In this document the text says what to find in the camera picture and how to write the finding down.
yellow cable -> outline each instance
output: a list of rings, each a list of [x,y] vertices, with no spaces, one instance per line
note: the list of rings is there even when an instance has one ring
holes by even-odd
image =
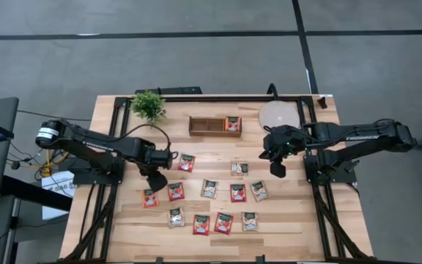
[[[61,158],[59,158],[56,161],[53,161],[53,163],[50,163],[50,151],[46,150],[47,153],[47,161],[43,164],[43,165],[35,165],[35,166],[26,166],[26,165],[21,165],[22,168],[29,168],[29,169],[41,169],[40,170],[40,176],[42,177],[50,177],[51,173],[52,173],[52,166],[53,165],[58,165],[61,162],[63,162],[70,154],[69,153],[65,153]]]

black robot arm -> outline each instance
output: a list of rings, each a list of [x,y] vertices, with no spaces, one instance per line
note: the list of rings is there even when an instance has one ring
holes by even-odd
[[[283,158],[297,155],[304,150],[318,150],[319,167],[327,172],[327,169],[337,170],[340,165],[346,165],[345,162],[354,158],[382,150],[407,152],[416,145],[408,127],[394,120],[342,126],[330,122],[315,122],[303,125],[302,129],[289,125],[265,129],[270,134],[264,138],[264,152],[260,158],[272,162],[270,171],[278,177],[286,176],[286,168],[281,165]],[[325,150],[346,141],[363,142],[338,151]]]
[[[44,122],[35,141],[41,148],[65,150],[89,162],[97,175],[107,178],[122,174],[120,170],[123,170],[123,160],[135,163],[141,175],[148,177],[153,191],[159,191],[167,184],[167,179],[159,173],[158,168],[170,169],[173,159],[170,144],[165,150],[156,150],[155,144],[145,139],[126,136],[116,138],[81,128],[66,120]],[[105,152],[99,153],[91,147]]]

wooden box compartment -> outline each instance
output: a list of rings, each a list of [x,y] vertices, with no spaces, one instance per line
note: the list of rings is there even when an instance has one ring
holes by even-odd
[[[188,132],[190,136],[242,136],[242,119],[238,131],[226,131],[225,117],[190,117]]]

floor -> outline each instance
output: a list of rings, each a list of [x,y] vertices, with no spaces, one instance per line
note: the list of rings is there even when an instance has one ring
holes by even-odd
[[[203,31],[272,36],[135,34]],[[280,93],[333,94],[343,124],[394,118],[422,138],[422,0],[0,0],[0,98],[19,97],[19,109],[89,118],[97,95],[263,93],[270,82]],[[20,113],[15,145],[37,152],[43,120]],[[356,172],[375,255],[422,263],[422,153],[377,153]],[[34,181],[32,170],[6,173]],[[37,205],[21,214],[40,222]],[[36,240],[20,243],[17,263],[55,260],[63,228],[26,230]]]

table leg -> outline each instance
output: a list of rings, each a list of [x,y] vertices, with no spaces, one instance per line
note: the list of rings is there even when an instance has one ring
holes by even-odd
[[[25,183],[13,177],[3,176],[0,195],[13,195],[19,199],[36,202],[51,208],[65,210],[71,209],[73,199],[53,191],[45,190],[32,184]]]

